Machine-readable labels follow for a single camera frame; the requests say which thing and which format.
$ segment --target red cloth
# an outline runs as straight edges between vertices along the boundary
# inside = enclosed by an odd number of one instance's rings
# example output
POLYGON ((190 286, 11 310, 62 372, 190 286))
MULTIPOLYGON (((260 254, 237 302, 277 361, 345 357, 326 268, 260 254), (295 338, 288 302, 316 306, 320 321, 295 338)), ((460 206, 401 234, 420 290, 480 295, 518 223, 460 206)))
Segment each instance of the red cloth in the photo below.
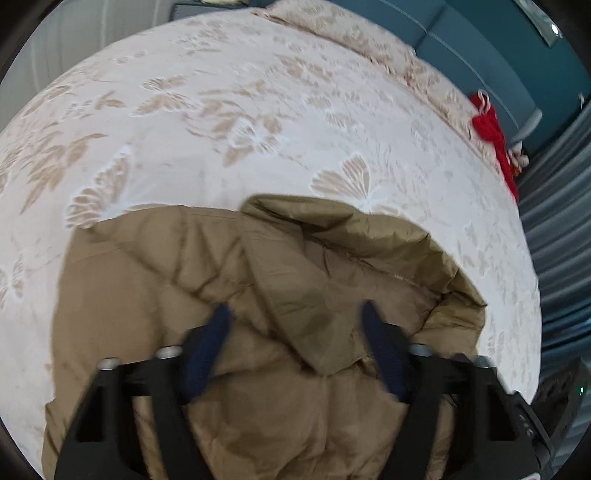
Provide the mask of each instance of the red cloth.
POLYGON ((474 125, 474 129, 480 135, 481 139, 485 142, 492 143, 495 147, 496 159, 501 166, 505 182, 517 202, 519 201, 519 192, 517 191, 517 185, 513 178, 511 160, 509 160, 509 156, 507 155, 505 134, 501 130, 499 120, 496 117, 495 107, 492 106, 488 95, 481 90, 472 95, 470 101, 472 101, 479 111, 479 115, 476 115, 472 119, 472 125, 474 125))

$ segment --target teal wall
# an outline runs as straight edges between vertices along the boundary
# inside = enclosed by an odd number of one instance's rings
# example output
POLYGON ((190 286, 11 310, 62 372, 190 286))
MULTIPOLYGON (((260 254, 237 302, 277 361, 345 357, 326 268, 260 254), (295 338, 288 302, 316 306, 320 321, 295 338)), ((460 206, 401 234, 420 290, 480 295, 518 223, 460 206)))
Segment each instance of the teal wall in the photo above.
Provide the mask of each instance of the teal wall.
POLYGON ((585 97, 591 93, 591 77, 577 54, 563 38, 549 48, 512 0, 447 3, 499 50, 544 112, 538 128, 524 142, 529 149, 537 149, 579 110, 579 92, 585 97))

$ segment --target bed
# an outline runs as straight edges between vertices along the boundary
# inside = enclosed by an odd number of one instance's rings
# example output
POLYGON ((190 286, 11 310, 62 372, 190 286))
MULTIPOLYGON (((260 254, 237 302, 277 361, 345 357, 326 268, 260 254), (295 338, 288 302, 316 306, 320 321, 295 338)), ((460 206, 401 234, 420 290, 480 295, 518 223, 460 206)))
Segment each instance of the bed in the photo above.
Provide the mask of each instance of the bed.
POLYGON ((488 303, 478 349, 527 400, 540 302, 475 109, 381 27, 320 0, 201 15, 110 45, 0 134, 0 414, 40 471, 51 319, 72 229, 260 192, 408 218, 488 303))

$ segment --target bed sheet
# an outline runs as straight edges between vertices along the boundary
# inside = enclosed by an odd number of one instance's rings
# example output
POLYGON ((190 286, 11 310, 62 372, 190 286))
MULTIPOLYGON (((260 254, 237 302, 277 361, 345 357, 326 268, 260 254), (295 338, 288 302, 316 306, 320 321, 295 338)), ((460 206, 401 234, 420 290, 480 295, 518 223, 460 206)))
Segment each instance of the bed sheet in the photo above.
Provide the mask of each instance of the bed sheet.
POLYGON ((474 108, 389 32, 327 2, 203 15, 115 43, 0 135, 0 414, 40 470, 51 318, 72 229, 154 205, 320 196, 428 230, 488 302, 479 352, 532 399, 540 303, 474 108))

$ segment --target blue curtain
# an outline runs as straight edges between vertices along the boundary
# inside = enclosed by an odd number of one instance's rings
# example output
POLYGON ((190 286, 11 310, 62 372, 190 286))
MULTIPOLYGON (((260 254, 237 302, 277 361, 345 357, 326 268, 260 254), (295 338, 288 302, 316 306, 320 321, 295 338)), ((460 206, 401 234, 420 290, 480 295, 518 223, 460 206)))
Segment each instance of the blue curtain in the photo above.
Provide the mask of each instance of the blue curtain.
MULTIPOLYGON (((591 103, 518 180, 519 211, 542 306, 541 376, 591 362, 591 103)), ((554 459, 560 467, 591 421, 591 395, 554 459)))

